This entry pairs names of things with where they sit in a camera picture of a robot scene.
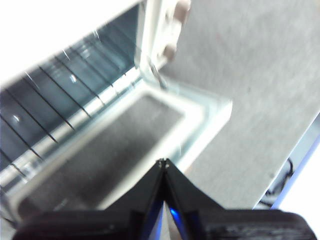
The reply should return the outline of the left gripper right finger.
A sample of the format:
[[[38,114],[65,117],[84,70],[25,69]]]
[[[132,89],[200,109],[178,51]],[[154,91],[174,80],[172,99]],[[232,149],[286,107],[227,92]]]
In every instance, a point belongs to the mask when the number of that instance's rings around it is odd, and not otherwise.
[[[184,240],[315,240],[300,215],[274,209],[226,209],[197,188],[168,158],[166,203]]]

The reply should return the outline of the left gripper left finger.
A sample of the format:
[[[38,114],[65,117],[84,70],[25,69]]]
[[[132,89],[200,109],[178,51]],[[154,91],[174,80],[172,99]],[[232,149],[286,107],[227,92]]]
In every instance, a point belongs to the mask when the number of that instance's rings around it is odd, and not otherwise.
[[[15,240],[146,240],[163,205],[166,161],[159,159],[106,209],[47,211],[22,222]]]

